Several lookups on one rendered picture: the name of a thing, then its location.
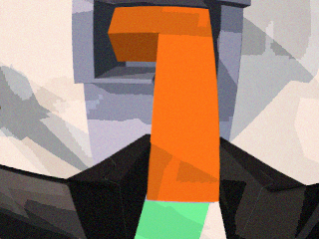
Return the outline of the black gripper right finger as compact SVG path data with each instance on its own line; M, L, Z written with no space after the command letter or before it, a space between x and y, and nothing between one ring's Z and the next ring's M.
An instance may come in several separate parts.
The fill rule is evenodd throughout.
M304 184L219 137L219 207L227 239L306 239L319 183Z

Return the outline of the orange l-shaped part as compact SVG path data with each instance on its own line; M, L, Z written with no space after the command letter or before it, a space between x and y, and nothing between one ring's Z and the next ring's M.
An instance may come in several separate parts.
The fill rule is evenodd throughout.
M219 100L208 9L119 7L121 61L157 63L147 199L219 202Z

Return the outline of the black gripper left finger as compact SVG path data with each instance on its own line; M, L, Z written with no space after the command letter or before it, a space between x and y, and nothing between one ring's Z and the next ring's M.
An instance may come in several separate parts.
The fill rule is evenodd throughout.
M72 239L135 239L152 133L69 178L0 164L0 212Z

